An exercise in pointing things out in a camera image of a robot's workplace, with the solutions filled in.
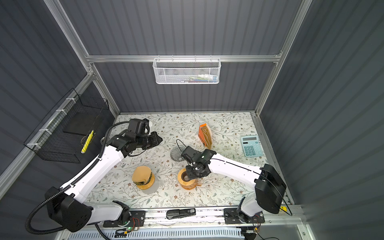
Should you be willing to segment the orange glass pitcher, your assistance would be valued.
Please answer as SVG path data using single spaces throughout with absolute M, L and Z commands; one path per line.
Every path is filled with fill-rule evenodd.
M 195 187 L 200 187 L 202 185 L 202 181 L 199 179 L 194 179 L 190 181 L 184 181 L 183 179 L 180 180 L 181 186 L 186 190 L 192 190 Z

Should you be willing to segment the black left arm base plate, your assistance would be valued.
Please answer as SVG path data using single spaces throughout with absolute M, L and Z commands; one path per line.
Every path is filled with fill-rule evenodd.
M 121 214 L 114 221 L 104 221 L 104 228 L 143 227 L 146 211 L 129 211 Z

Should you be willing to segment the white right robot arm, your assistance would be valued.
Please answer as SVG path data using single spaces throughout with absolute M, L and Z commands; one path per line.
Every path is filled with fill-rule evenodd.
M 241 200 L 238 216 L 252 218 L 261 211 L 278 214 L 285 202 L 284 194 L 287 185 L 269 164 L 263 167 L 249 166 L 230 160 L 217 152 L 205 149 L 199 152 L 186 147 L 181 157 L 187 161 L 186 172 L 190 180 L 207 177 L 209 174 L 220 174 L 253 188 L 254 193 Z

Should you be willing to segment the grey glass dripper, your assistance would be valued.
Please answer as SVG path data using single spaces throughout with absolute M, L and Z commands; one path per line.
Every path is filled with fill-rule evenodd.
M 175 162 L 183 162 L 185 159 L 182 157 L 182 153 L 185 149 L 185 147 L 174 147 L 170 152 L 171 159 Z

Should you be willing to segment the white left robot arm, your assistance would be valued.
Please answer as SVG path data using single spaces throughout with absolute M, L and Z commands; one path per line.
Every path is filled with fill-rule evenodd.
M 130 208 L 122 202 L 86 203 L 92 189 L 114 166 L 133 156 L 135 150 L 146 151 L 162 142 L 157 132 L 150 131 L 148 119 L 130 119 L 126 124 L 128 126 L 113 137 L 112 130 L 108 129 L 101 153 L 60 189 L 47 191 L 48 216 L 64 229 L 77 232 L 94 223 L 116 221 L 126 226 L 131 221 Z

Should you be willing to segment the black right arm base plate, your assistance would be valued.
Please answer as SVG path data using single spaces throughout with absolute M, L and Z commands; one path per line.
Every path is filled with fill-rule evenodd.
M 263 224 L 265 218 L 263 212 L 256 213 L 253 217 L 249 217 L 237 208 L 225 208 L 224 210 L 225 224 Z

